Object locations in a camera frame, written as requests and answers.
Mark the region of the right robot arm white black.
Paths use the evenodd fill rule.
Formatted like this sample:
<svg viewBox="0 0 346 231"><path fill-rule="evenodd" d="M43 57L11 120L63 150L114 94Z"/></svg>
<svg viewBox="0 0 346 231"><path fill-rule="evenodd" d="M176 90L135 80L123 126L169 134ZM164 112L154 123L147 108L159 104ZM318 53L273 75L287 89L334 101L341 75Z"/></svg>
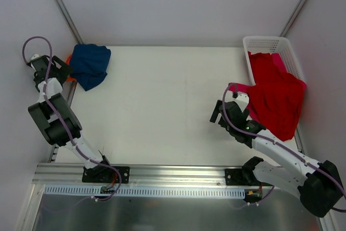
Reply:
<svg viewBox="0 0 346 231"><path fill-rule="evenodd" d="M253 157L242 167L242 179L248 185L268 183L298 198L305 209L323 218L345 197L345 189L337 167L330 161L319 162L288 148L270 130L248 119L243 101L218 100L210 122L218 123L235 140L274 160L273 166Z"/></svg>

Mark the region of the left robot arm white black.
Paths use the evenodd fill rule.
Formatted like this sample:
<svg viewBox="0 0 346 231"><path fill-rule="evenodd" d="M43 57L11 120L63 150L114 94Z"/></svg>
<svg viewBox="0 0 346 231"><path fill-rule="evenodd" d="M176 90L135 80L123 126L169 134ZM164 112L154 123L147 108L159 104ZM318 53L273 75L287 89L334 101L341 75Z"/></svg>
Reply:
<svg viewBox="0 0 346 231"><path fill-rule="evenodd" d="M41 134L52 146L70 150L84 164L83 182L115 183L118 174L109 166L107 158L95 151L82 134L82 126L62 96L63 83L72 67L57 56L34 54L28 63L35 70L34 82L39 92L38 101L28 112Z"/></svg>

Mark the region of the navy blue printed t-shirt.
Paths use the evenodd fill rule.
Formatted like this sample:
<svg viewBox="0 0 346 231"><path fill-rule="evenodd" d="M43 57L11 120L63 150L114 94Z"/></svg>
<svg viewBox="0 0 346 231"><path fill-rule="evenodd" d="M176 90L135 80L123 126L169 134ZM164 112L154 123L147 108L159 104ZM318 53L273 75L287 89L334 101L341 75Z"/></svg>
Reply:
<svg viewBox="0 0 346 231"><path fill-rule="evenodd" d="M70 77L85 91L89 91L105 80L110 57L111 50L105 46L77 44L69 61L73 69Z"/></svg>

